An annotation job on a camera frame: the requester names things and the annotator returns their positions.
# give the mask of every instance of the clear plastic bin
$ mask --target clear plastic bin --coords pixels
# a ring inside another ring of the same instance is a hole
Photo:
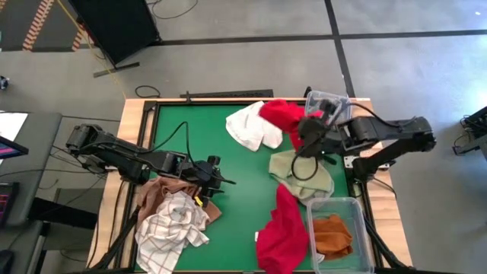
[[[337,260],[318,262],[317,247],[314,240],[313,219],[328,218],[338,215],[353,236],[353,253]],[[307,204],[307,225],[311,243],[311,264],[318,274],[367,274],[374,273],[371,252],[368,248],[367,232],[364,217],[357,199],[346,198],[314,198]]]
[[[306,107],[305,107],[306,115],[316,113],[318,110],[320,110],[321,101],[325,99],[331,100],[335,104],[342,103],[343,106],[345,106],[347,103],[350,103],[350,98],[345,96],[329,94],[323,91],[311,91],[306,98]],[[352,118],[351,107],[343,111],[336,122],[337,123],[345,122],[350,118]]]

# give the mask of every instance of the red cloth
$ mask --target red cloth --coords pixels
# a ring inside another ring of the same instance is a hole
[[[288,133],[295,151],[301,147],[303,142],[299,139],[298,124],[299,120],[306,116],[303,107],[293,103],[288,104],[285,100],[271,100],[262,106],[259,115],[283,132]]]
[[[279,184],[272,220],[259,231],[257,260],[268,274],[289,274],[304,260],[309,237],[296,198]]]

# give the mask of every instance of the cloth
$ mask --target cloth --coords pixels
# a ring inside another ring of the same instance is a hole
[[[271,100],[262,106],[259,115],[283,132],[288,133],[294,149],[296,151],[299,149],[303,142],[299,139],[298,124],[299,120],[306,115],[303,107],[288,104],[285,100]],[[310,116],[320,115],[320,112],[316,112]]]
[[[147,217],[156,214],[158,206],[164,201],[167,193],[176,193],[178,191],[192,195],[196,191],[196,185],[167,177],[156,177],[145,183],[137,196],[137,205],[141,207],[138,212],[137,227]],[[213,222],[221,215],[220,209],[213,202],[209,202],[204,210],[209,216],[208,223]]]
[[[258,115],[263,105],[259,101],[227,117],[228,133],[251,151],[257,151],[261,142],[270,148],[282,143],[282,131]]]
[[[318,162],[316,175],[311,179],[301,181],[292,176],[291,163],[295,155],[292,150],[271,155],[269,173],[304,204],[314,197],[331,196],[334,190],[334,182],[320,162]],[[298,158],[294,163],[294,172],[298,177],[309,177],[314,171],[314,165],[314,158]]]
[[[137,263],[149,274],[172,273],[188,244],[199,247],[209,242],[201,232],[208,220],[208,214],[188,194],[166,194],[157,214],[146,218],[135,234]]]
[[[325,260],[335,260],[353,252],[352,236],[338,215],[313,220],[314,240]]]
[[[272,220],[259,231],[256,253],[259,268],[268,274],[289,274],[304,260],[309,243],[296,198],[279,184]]]

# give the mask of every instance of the green table surface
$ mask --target green table surface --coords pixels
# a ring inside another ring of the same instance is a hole
[[[278,183],[269,176],[270,156],[292,149],[289,138],[277,149],[261,145],[257,152],[243,147],[227,133],[225,118],[245,105],[218,106],[162,106],[154,143],[165,140],[182,122],[189,124],[189,149],[195,161],[206,160],[209,155],[221,157],[221,175],[237,182],[222,183],[225,193],[213,196],[212,201],[222,216],[210,224],[205,235],[209,243],[201,247],[189,245],[181,254],[175,270],[258,270],[255,232],[262,230],[271,220],[275,209],[275,191]],[[186,152],[184,127],[163,147],[164,150]],[[325,165],[335,181],[333,196],[348,196],[345,172],[339,156],[338,164]],[[306,224],[306,207],[299,204]],[[310,252],[298,270],[311,270]]]

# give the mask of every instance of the olive green towel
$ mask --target olive green towel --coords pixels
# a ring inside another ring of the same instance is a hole
[[[315,196],[317,191],[326,192],[328,195],[325,196],[331,195],[333,193],[333,179],[320,162],[318,162],[318,170],[313,178],[301,181],[292,176],[291,163],[294,156],[294,150],[271,155],[269,173],[301,201]],[[309,177],[314,171],[314,165],[314,158],[298,158],[294,163],[294,172],[298,177]]]

